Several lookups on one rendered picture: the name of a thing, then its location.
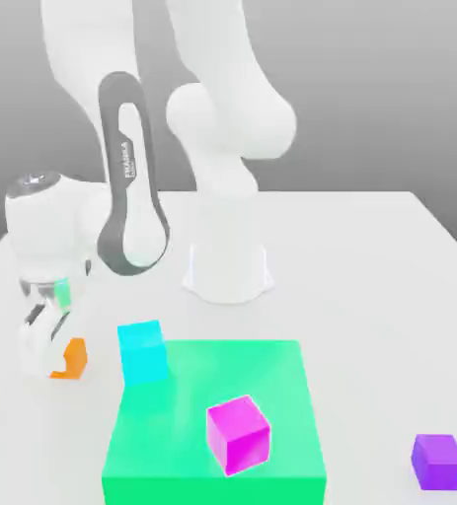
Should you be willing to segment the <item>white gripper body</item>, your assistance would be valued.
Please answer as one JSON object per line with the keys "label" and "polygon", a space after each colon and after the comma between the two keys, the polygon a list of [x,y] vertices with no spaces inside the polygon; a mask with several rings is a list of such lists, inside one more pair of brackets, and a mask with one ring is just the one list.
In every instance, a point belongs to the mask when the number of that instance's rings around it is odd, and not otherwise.
{"label": "white gripper body", "polygon": [[18,357],[22,372],[37,378],[49,378],[65,369],[63,353],[67,338],[63,335],[69,311],[49,302],[36,303],[18,331]]}

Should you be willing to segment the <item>small orange cube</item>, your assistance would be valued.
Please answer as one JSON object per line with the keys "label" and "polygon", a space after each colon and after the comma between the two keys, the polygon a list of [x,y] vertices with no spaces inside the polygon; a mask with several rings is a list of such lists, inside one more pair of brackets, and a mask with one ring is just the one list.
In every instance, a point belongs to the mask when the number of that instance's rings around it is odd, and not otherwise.
{"label": "small orange cube", "polygon": [[78,380],[81,378],[88,363],[88,354],[83,338],[71,338],[66,346],[63,358],[65,361],[64,371],[52,371],[51,379]]}

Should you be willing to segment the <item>small cyan cube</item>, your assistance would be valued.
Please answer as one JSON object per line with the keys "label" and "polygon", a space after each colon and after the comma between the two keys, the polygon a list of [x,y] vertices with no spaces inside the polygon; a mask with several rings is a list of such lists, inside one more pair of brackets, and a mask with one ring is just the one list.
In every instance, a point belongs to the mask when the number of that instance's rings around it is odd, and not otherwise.
{"label": "small cyan cube", "polygon": [[126,387],[165,380],[167,351],[157,320],[117,327],[121,369]]}

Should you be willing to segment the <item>small magenta cube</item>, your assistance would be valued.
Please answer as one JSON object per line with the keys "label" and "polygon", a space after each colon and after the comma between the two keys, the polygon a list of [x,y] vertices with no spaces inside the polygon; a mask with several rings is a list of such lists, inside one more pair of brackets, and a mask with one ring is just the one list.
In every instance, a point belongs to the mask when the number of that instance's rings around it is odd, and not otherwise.
{"label": "small magenta cube", "polygon": [[267,462],[270,441],[270,424],[248,395],[206,411],[206,443],[225,476]]}

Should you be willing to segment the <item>small purple cube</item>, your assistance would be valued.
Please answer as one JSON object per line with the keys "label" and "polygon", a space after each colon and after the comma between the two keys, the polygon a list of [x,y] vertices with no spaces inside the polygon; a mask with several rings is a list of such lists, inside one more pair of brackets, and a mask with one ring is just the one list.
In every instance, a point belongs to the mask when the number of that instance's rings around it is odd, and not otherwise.
{"label": "small purple cube", "polygon": [[422,490],[457,491],[457,442],[451,434],[418,434],[411,462]]}

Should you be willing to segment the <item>large green box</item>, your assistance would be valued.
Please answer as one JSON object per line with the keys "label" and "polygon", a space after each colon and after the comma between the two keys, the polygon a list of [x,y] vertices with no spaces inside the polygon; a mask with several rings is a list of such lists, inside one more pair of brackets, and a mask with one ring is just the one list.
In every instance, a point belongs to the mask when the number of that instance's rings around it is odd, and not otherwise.
{"label": "large green box", "polygon": [[171,340],[166,379],[123,391],[105,505],[324,505],[299,344]]}

